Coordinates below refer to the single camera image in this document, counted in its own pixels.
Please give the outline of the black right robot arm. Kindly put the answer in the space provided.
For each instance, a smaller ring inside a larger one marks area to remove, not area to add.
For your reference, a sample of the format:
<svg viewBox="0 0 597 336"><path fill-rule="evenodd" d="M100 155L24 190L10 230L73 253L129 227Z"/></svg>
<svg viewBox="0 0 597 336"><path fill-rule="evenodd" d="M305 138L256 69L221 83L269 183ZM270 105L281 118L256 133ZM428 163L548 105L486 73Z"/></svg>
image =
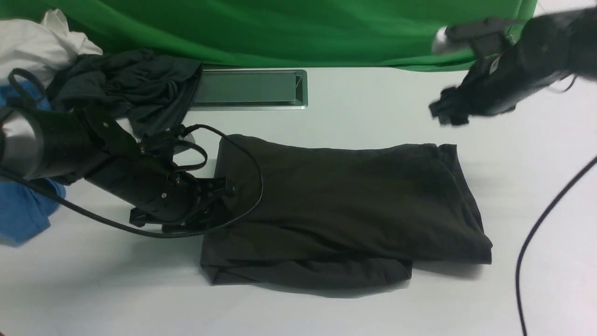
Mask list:
<svg viewBox="0 0 597 336"><path fill-rule="evenodd" d="M595 82L597 9L444 26L431 43L435 55L465 49L473 52L475 63L460 85L443 89L429 106L442 125L512 112L525 98L570 75Z"/></svg>

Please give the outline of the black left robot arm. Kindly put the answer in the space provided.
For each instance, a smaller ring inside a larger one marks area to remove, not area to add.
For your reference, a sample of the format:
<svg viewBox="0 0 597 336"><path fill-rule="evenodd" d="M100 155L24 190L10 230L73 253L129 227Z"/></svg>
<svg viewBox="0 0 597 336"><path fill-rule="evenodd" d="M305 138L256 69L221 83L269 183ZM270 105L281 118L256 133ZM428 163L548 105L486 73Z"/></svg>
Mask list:
<svg viewBox="0 0 597 336"><path fill-rule="evenodd" d="M24 180L42 178L71 185L86 180L133 208L132 227L157 224L168 235L191 235L232 219L224 204L234 188L226 178L196 178L204 162L179 166L186 141L179 125L136 140L107 113L96 109L48 112L1 109L1 168Z"/></svg>

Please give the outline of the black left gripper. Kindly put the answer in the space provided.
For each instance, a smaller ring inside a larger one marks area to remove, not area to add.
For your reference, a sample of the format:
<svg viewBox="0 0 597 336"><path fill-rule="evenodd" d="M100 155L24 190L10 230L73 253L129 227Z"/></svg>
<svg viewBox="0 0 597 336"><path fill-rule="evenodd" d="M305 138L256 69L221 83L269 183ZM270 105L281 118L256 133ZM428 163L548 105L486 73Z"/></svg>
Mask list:
<svg viewBox="0 0 597 336"><path fill-rule="evenodd" d="M196 178L191 172L206 162L179 166L175 149L185 147L207 159L202 147L184 137L197 126L178 125L137 142L107 113L84 109L85 122L98 147L95 166L84 179L133 206L133 230L146 224L161 225L164 234L202 234L232 221L224 204L234 187L226 178Z"/></svg>

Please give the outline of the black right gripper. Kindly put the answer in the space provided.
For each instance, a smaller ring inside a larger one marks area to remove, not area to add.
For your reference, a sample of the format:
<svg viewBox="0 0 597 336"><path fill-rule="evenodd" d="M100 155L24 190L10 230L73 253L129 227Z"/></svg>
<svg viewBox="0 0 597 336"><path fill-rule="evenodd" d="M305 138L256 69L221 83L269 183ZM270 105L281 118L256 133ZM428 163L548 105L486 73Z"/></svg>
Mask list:
<svg viewBox="0 0 597 336"><path fill-rule="evenodd" d="M568 22L553 17L532 19L518 42L503 52L480 79L460 88L443 89L429 104L431 116L443 126L469 124L470 116L495 116L514 109L525 98L571 74Z"/></svg>

